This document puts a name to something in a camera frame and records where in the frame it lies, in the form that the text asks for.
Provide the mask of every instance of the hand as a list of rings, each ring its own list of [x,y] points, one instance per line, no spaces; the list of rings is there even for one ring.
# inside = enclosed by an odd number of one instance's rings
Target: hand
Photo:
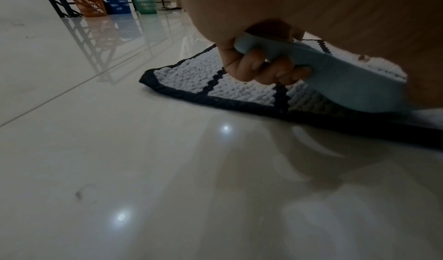
[[[411,102],[443,106],[443,0],[183,0],[183,5],[197,29],[219,46],[225,69],[240,80],[277,82],[280,69],[302,77],[284,57],[253,70],[263,53],[242,56],[232,47],[252,26],[280,21],[344,50],[400,65],[408,74]]]

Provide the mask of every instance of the blue brush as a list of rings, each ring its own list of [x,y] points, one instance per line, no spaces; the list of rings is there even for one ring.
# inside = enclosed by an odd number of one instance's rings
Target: blue brush
[[[310,67],[313,74],[303,81],[341,106],[368,113],[412,110],[403,99],[405,82],[350,64],[306,44],[244,33],[235,39],[234,47],[243,54],[260,48],[268,60],[285,55],[298,66]]]

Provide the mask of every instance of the gray and black rug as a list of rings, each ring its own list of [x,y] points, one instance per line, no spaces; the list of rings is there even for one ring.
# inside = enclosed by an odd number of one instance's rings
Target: gray and black rug
[[[386,60],[359,60],[359,56],[322,40],[304,42],[392,78],[405,78],[398,66]],[[291,86],[240,82],[226,74],[215,46],[175,65],[150,69],[140,83],[165,96],[191,103],[443,150],[443,109],[368,114],[331,102],[303,81]]]

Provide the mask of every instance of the woven mat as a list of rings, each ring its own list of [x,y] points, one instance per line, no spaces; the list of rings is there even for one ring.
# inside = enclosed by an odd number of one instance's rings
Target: woven mat
[[[398,66],[386,60],[360,61],[357,55],[322,40],[304,40],[304,43],[348,62],[371,67],[375,72],[405,78]],[[335,104],[303,81],[291,86],[240,82],[226,74],[215,46],[175,65],[150,69],[140,83],[165,96],[191,103],[443,150],[443,109],[369,114]]]

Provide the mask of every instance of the glossy floor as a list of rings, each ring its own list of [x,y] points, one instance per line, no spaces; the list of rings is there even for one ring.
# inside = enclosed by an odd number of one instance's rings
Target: glossy floor
[[[139,84],[211,45],[185,13],[0,38],[0,259],[443,258],[443,154]]]

